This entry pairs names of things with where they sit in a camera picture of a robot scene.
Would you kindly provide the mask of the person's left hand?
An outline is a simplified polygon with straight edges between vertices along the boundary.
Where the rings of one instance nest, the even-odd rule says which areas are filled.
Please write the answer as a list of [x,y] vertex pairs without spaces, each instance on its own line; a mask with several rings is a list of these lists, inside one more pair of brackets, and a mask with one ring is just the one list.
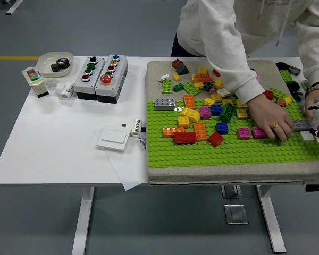
[[311,91],[305,99],[305,115],[308,121],[313,119],[313,111],[308,108],[319,102],[319,89]]

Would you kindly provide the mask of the person's right hand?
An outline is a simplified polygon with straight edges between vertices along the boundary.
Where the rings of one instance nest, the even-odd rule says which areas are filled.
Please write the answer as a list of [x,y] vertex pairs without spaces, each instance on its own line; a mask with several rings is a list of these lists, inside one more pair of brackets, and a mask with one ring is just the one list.
[[294,122],[286,110],[261,94],[247,102],[253,120],[271,139],[287,142],[292,137]]

